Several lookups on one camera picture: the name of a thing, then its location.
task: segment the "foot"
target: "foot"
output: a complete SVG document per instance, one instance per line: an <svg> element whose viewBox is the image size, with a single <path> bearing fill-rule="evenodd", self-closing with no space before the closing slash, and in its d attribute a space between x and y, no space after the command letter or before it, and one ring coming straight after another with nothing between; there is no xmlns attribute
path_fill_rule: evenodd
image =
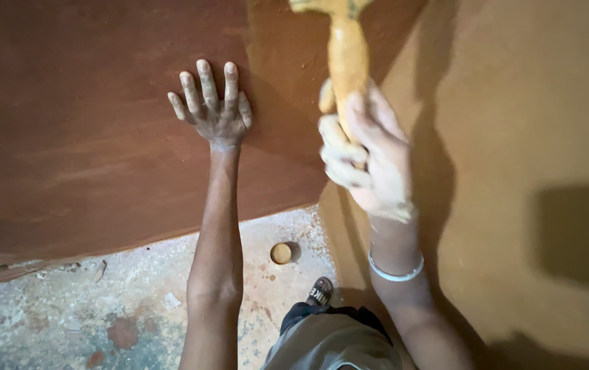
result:
<svg viewBox="0 0 589 370"><path fill-rule="evenodd" d="M317 279L315 285L308 294L306 303L310 306L323 306L329 303L331 293L333 292L333 283L327 277Z"/></svg>

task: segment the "floor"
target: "floor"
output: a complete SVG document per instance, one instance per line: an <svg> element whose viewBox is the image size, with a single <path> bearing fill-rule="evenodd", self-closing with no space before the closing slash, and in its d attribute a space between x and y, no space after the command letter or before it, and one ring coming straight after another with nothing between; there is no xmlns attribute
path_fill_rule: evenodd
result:
<svg viewBox="0 0 589 370"><path fill-rule="evenodd" d="M258 369L290 306L305 299L317 277L337 281L317 206L247 221L240 229L238 362L240 369ZM0 370L177 368L197 239L165 240L0 284ZM287 241L298 243L300 256L274 264L270 248Z"/></svg>

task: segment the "black slipper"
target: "black slipper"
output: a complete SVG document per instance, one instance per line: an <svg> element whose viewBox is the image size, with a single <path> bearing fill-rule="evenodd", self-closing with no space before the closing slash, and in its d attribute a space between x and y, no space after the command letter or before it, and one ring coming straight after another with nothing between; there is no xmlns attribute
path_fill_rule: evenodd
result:
<svg viewBox="0 0 589 370"><path fill-rule="evenodd" d="M323 289L324 280L331 286L328 290ZM317 279L315 285L313 285L313 288L310 290L310 294L308 294L308 299L306 300L311 300L315 302L315 305L317 306L323 306L329 303L329 299L331 298L332 292L333 283L331 282L331 280L327 277L321 277Z"/></svg>

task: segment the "silver bangle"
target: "silver bangle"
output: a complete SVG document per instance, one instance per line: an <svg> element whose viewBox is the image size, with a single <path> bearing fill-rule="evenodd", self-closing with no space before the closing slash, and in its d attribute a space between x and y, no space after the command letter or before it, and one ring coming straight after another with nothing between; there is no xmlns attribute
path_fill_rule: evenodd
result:
<svg viewBox="0 0 589 370"><path fill-rule="evenodd" d="M370 261L370 266L372 266L372 270L374 270L375 273L377 273L379 276L381 276L382 278L384 278L388 281L402 282L402 281L412 280L420 274L420 272L422 271L422 268L425 266L425 257L421 255L420 264L418 265L418 267L415 267L415 269L413 271L411 271L410 273L408 273L406 275L398 276L398 275L389 274L389 273L383 271L382 269L380 269L379 267L377 267L377 265L375 265L375 262L372 259L372 249L370 249L370 251L367 252L367 259Z"/></svg>

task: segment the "hand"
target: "hand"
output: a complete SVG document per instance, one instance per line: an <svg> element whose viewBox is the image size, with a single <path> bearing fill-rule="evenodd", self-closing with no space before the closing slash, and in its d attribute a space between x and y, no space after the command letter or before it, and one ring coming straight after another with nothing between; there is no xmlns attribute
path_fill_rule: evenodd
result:
<svg viewBox="0 0 589 370"><path fill-rule="evenodd" d="M373 83L365 98L355 92L345 107L349 130L363 145L349 142L337 115L323 116L319 120L324 140L320 154L327 175L347 188L371 216L407 223L415 213L411 202L410 145L395 113Z"/></svg>
<svg viewBox="0 0 589 370"><path fill-rule="evenodd" d="M232 149L239 147L244 132L251 127L251 107L243 91L238 93L237 66L228 62L223 68L226 76L226 91L223 101L219 101L217 89L212 78L212 70L203 59L196 62L196 68L201 78L201 88L205 105L201 106L198 92L194 85L194 77L189 72L180 73L184 96L188 109L178 94L170 92L169 101L173 104L175 114L181 121L194 125L200 136L210 143L212 149Z"/></svg>

